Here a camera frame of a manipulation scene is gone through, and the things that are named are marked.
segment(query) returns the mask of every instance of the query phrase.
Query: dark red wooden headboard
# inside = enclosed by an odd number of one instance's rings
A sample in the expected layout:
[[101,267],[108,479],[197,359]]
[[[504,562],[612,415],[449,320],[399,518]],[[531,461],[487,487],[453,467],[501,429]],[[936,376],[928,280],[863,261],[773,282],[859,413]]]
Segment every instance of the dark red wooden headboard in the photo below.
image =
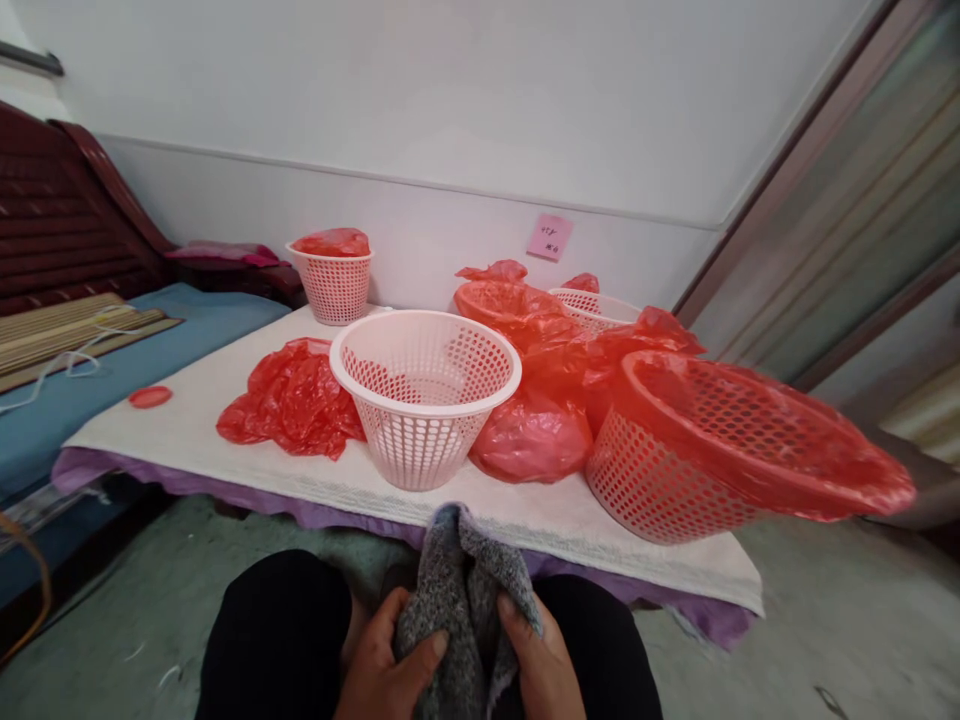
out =
[[86,130],[0,103],[0,315],[156,290],[172,247]]

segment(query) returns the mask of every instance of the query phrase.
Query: human hand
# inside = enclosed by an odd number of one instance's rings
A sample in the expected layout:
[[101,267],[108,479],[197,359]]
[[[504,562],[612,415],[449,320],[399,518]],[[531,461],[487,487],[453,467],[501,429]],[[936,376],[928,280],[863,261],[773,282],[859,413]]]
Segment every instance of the human hand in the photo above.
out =
[[580,685],[560,626],[534,595],[543,622],[537,635],[506,593],[497,598],[500,622],[520,663],[520,695],[528,720],[586,720]]
[[413,715],[420,693],[447,652],[450,636],[446,630],[435,632],[398,663],[393,656],[393,634],[409,600],[409,592],[396,588],[371,618],[357,643],[334,720],[407,720]]

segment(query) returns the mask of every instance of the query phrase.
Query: concrete floor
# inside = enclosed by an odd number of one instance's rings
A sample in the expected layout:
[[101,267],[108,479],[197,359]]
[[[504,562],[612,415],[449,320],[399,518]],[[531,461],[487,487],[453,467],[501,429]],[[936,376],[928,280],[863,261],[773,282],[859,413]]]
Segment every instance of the concrete floor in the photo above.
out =
[[[784,519],[738,536],[763,576],[768,618],[734,653],[686,636],[665,612],[635,614],[667,718],[960,717],[957,567],[911,536],[859,522]],[[220,518],[208,499],[188,498],[0,674],[0,715],[191,718],[224,588],[289,547],[352,568],[368,593],[386,567],[412,557],[404,545],[355,531]]]

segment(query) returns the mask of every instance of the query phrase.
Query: purple bed sheet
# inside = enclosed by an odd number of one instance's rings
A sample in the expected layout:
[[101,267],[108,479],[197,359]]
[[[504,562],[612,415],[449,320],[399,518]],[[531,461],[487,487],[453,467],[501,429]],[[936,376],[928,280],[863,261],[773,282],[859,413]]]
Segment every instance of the purple bed sheet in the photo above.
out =
[[[337,510],[327,505],[89,448],[64,448],[53,468],[51,479],[61,492],[68,493],[85,487],[104,473],[118,469],[140,482],[160,483],[172,495],[203,493],[264,515],[289,513],[303,528],[358,528],[382,537],[403,540],[418,550],[426,532],[425,528],[415,525]],[[622,602],[645,600],[673,608],[706,639],[724,650],[732,650],[756,620],[756,615],[750,610],[723,600],[661,587],[645,580],[561,560],[547,553],[524,550],[523,555],[534,579],[561,573],[579,575],[606,588]]]

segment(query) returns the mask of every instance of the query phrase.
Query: pink sticky note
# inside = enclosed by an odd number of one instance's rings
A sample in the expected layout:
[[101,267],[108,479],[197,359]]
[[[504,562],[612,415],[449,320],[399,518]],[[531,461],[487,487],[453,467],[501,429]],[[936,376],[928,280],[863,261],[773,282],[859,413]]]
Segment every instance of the pink sticky note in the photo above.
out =
[[539,255],[548,260],[559,260],[567,247],[570,233],[573,232],[573,223],[559,215],[544,213],[537,218],[537,224],[530,236],[530,245],[527,252]]

